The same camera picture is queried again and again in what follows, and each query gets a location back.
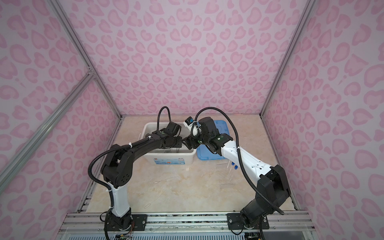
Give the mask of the white plastic storage bin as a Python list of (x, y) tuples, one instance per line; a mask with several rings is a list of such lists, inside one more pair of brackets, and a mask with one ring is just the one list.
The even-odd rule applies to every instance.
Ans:
[[(185, 127), (182, 122), (177, 122), (177, 124), (182, 127), (180, 137), (187, 137), (190, 134), (189, 129)], [(166, 122), (160, 122), (160, 130), (166, 128), (167, 125), (168, 123)], [(144, 126), (141, 137), (144, 138), (147, 134), (151, 134), (156, 129), (156, 122), (147, 123)], [(152, 165), (190, 165), (193, 163), (196, 153), (196, 149), (189, 150), (182, 144), (181, 148), (156, 149), (143, 155), (143, 157)]]

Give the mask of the clear plastic pipette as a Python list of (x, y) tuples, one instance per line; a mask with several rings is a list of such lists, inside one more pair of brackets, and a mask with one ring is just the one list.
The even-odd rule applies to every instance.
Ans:
[(153, 182), (154, 184), (159, 184), (159, 183), (162, 183), (162, 182), (167, 182), (167, 181), (170, 181), (172, 179), (176, 179), (177, 177), (171, 177), (171, 178), (167, 178), (167, 179), (163, 179), (163, 180), (159, 180), (159, 181), (155, 181)]

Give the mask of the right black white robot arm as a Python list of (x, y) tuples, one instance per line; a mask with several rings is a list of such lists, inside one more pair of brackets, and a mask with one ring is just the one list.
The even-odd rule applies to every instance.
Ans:
[(240, 211), (240, 222), (235, 229), (259, 228), (267, 222), (267, 215), (277, 212), (291, 196), (286, 172), (280, 165), (271, 166), (241, 148), (235, 139), (221, 132), (214, 120), (205, 117), (196, 122), (191, 117), (184, 121), (190, 134), (183, 139), (188, 149), (206, 148), (238, 166), (245, 173), (246, 181), (256, 187), (255, 198)]

